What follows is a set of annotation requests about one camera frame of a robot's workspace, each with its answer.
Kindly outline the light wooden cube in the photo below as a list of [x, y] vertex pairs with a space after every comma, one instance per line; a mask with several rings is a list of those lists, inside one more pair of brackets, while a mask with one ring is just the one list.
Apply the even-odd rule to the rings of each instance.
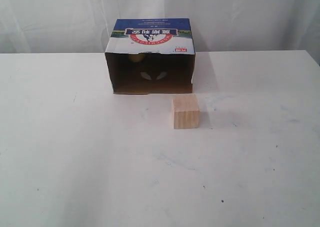
[[200, 125], [200, 107], [195, 94], [177, 94], [172, 99], [173, 128], [196, 129]]

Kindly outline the white backdrop curtain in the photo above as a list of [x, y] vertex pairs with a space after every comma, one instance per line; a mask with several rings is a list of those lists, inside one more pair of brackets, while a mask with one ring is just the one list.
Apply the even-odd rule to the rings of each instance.
[[197, 51], [320, 48], [320, 0], [0, 0], [0, 50], [103, 52], [139, 18], [189, 18]]

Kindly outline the blue white cardboard box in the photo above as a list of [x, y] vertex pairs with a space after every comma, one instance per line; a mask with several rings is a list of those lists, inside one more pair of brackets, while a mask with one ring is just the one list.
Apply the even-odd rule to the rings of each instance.
[[[138, 63], [129, 54], [144, 53]], [[114, 94], [190, 94], [196, 52], [188, 18], [117, 19], [105, 49]]]

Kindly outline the yellow tennis ball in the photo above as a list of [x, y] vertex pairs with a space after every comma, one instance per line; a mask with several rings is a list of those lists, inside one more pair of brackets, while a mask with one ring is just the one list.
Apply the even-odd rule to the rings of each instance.
[[129, 54], [128, 59], [133, 63], [139, 63], [145, 58], [144, 53], [138, 53], [138, 54]]

